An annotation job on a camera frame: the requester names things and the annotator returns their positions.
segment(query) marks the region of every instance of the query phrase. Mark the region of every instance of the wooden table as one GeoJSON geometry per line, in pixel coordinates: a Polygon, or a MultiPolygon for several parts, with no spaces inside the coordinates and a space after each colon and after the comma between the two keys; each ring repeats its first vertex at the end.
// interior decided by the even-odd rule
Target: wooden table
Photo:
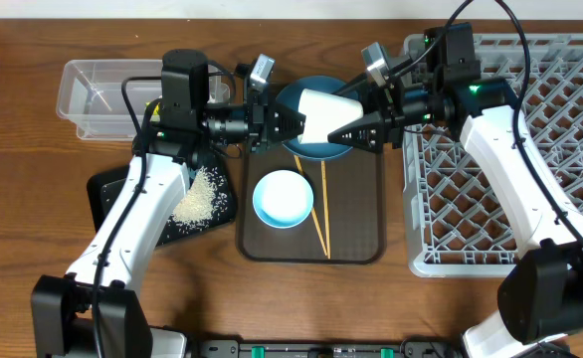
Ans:
{"type": "MultiPolygon", "coordinates": [[[[94,174],[126,163],[129,143],[79,141],[55,114],[72,59],[158,59],[198,48],[228,68],[259,53],[293,81],[349,79],[360,50],[397,54],[405,37],[442,21],[0,20],[0,356],[34,356],[30,293],[62,275],[95,234],[86,194],[94,174]]],[[[583,22],[527,22],[526,32],[583,32],[583,22]]],[[[477,33],[510,33],[475,21],[477,33]]],[[[402,153],[386,151],[388,248],[367,267],[266,265],[235,247],[235,226],[156,251],[141,303],[150,324],[197,337],[399,341],[457,339],[496,309],[500,279],[423,279],[407,268],[402,153]]],[[[241,164],[230,164],[235,185],[241,164]]],[[[568,339],[583,356],[583,333],[568,339]]]]}

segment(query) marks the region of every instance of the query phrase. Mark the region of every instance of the metal grid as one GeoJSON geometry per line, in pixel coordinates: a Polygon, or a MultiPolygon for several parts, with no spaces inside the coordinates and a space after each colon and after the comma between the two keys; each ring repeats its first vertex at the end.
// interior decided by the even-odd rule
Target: metal grid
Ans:
{"type": "MultiPolygon", "coordinates": [[[[528,39],[526,122],[548,167],[583,211],[583,35],[528,39]]],[[[483,78],[503,77],[518,92],[523,51],[516,35],[475,35],[475,46],[483,78]]],[[[412,57],[423,49],[422,36],[407,38],[405,52],[412,57]]],[[[421,65],[411,81],[426,75],[421,65]]],[[[403,154],[411,270],[420,276],[507,275],[516,254],[512,230],[472,157],[447,138],[412,133],[405,135],[403,154]]]]}

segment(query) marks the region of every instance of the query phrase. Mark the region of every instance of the chopstick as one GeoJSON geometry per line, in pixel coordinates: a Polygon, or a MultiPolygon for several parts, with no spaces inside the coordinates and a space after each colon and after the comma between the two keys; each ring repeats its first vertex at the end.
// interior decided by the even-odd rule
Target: chopstick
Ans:
{"type": "MultiPolygon", "coordinates": [[[[302,166],[300,165],[300,158],[297,155],[293,157],[295,160],[295,166],[298,168],[298,174],[304,176],[302,171],[302,166]]],[[[329,258],[329,253],[324,245],[324,239],[322,238],[322,230],[320,229],[320,223],[318,222],[318,216],[315,214],[315,208],[311,207],[311,216],[313,217],[313,223],[315,224],[315,229],[318,231],[318,237],[320,238],[320,244],[322,245],[322,251],[324,255],[329,258]]]]}
{"type": "Polygon", "coordinates": [[[327,204],[327,170],[324,160],[320,162],[322,169],[322,205],[324,206],[324,232],[327,237],[327,258],[331,260],[331,240],[329,239],[329,205],[327,204]]]}

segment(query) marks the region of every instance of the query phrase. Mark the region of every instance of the blue bowl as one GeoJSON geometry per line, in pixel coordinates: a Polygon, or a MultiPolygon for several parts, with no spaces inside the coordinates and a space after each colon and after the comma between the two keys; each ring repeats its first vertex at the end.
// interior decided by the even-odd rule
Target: blue bowl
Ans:
{"type": "MultiPolygon", "coordinates": [[[[310,89],[332,93],[342,86],[344,86],[343,81],[328,76],[307,77],[287,85],[281,90],[276,100],[278,103],[282,103],[293,110],[298,110],[302,90],[310,89]]],[[[358,94],[356,92],[352,92],[347,97],[358,100],[358,94]]],[[[309,160],[333,159],[351,150],[350,146],[340,144],[300,144],[297,138],[287,141],[283,145],[291,153],[309,160]]]]}
{"type": "Polygon", "coordinates": [[[287,229],[304,221],[313,207],[313,191],[296,172],[278,170],[264,176],[254,188],[252,205],[265,224],[287,229]]]}

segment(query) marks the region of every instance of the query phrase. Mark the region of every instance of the clear plastic bin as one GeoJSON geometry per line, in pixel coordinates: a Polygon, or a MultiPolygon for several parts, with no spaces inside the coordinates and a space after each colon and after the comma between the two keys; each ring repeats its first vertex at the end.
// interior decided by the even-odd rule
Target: clear plastic bin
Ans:
{"type": "MultiPolygon", "coordinates": [[[[132,140],[135,135],[121,83],[133,76],[160,76],[160,60],[72,60],[64,67],[57,115],[77,125],[84,140],[132,140]]],[[[209,72],[217,72],[210,66],[209,72]]],[[[128,97],[139,120],[145,104],[161,96],[161,81],[131,82],[128,97]]],[[[227,100],[230,91],[221,77],[210,78],[210,102],[227,100]]]]}

